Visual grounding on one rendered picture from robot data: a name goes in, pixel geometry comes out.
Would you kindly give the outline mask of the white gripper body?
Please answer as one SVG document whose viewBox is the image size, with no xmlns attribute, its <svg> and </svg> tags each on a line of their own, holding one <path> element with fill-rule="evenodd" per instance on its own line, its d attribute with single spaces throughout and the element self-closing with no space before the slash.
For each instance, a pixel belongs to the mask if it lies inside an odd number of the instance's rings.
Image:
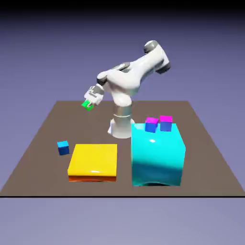
<svg viewBox="0 0 245 245">
<path fill-rule="evenodd" d="M 93 93 L 92 90 L 88 90 L 85 93 L 84 98 L 88 100 L 90 104 L 93 105 L 99 105 L 100 102 L 102 101 L 102 95 L 98 93 Z"/>
</svg>

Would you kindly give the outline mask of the large yellow box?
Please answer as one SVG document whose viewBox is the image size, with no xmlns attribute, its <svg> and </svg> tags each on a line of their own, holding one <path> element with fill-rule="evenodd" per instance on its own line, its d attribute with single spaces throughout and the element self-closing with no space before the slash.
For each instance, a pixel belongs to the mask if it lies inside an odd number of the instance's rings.
<svg viewBox="0 0 245 245">
<path fill-rule="evenodd" d="M 70 182 L 115 182 L 117 144 L 76 144 L 67 169 Z"/>
</svg>

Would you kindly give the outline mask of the small magenta cube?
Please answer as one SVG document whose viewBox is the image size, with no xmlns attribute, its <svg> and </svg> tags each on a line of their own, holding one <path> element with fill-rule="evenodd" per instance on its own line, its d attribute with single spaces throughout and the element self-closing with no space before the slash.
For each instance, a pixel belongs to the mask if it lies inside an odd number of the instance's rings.
<svg viewBox="0 0 245 245">
<path fill-rule="evenodd" d="M 145 131 L 155 133 L 158 126 L 158 118 L 147 117 L 145 121 Z"/>
<path fill-rule="evenodd" d="M 172 129 L 172 116 L 160 116 L 160 131 L 171 132 Z"/>
</svg>

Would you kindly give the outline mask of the small blue cube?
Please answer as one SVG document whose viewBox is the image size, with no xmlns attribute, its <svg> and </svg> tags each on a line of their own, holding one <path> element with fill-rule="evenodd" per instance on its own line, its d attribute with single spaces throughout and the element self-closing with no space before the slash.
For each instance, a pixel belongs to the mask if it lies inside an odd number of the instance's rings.
<svg viewBox="0 0 245 245">
<path fill-rule="evenodd" d="M 69 154 L 68 141 L 57 142 L 58 152 L 60 156 Z"/>
</svg>

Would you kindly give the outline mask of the small green cube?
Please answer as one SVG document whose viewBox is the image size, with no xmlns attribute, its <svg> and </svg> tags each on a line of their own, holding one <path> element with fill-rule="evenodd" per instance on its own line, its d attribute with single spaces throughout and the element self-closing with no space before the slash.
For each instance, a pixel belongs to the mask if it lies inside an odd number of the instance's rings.
<svg viewBox="0 0 245 245">
<path fill-rule="evenodd" d="M 87 111 L 90 111 L 90 110 L 92 110 L 92 109 L 94 108 L 94 104 L 91 103 L 89 100 L 85 100 L 85 101 L 81 104 L 81 106 L 82 106 L 83 108 L 85 108 Z"/>
</svg>

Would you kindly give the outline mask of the large cyan box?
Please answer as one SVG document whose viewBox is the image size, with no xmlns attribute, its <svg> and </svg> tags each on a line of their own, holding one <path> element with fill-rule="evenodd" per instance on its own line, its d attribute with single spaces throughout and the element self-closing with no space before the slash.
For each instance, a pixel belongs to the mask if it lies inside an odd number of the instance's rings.
<svg viewBox="0 0 245 245">
<path fill-rule="evenodd" d="M 145 131 L 144 123 L 132 125 L 131 163 L 133 186 L 180 186 L 186 147 L 177 125 L 170 132 Z"/>
</svg>

